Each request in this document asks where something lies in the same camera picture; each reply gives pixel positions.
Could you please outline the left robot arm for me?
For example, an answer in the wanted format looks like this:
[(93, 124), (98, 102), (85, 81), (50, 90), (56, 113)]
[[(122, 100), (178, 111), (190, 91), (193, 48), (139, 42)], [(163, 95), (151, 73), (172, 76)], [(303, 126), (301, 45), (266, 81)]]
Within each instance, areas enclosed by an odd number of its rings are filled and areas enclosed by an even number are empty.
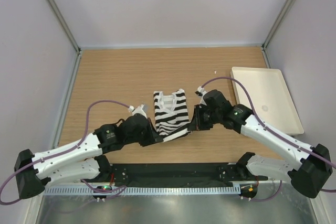
[(150, 119), (135, 114), (115, 124), (104, 124), (85, 139), (32, 153), (26, 149), (18, 155), (14, 171), (20, 199), (42, 193), (53, 184), (85, 179), (106, 182), (112, 174), (106, 153), (139, 143), (145, 147), (163, 142)]

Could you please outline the black white striped tank top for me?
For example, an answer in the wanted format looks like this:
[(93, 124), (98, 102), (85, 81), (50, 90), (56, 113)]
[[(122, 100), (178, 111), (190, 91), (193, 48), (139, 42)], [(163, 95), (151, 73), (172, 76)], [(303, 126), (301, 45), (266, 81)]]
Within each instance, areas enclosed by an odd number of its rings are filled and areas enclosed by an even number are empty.
[(162, 91), (153, 93), (155, 128), (164, 142), (190, 134), (190, 124), (186, 95), (183, 89), (178, 89), (171, 94)]

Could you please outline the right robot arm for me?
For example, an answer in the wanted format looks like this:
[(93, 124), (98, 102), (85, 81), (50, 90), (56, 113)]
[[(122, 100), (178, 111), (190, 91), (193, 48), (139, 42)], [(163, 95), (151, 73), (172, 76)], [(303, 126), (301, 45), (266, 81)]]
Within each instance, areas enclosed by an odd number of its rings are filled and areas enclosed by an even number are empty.
[(196, 94), (201, 101), (194, 107), (189, 131), (210, 130), (215, 124), (221, 124), (267, 146), (282, 158), (245, 153), (236, 167), (238, 177), (248, 180), (255, 175), (282, 180), (308, 198), (316, 198), (322, 191), (332, 175), (330, 153), (325, 146), (311, 146), (279, 131), (262, 121), (249, 107), (231, 105), (218, 90), (206, 92), (199, 88)]

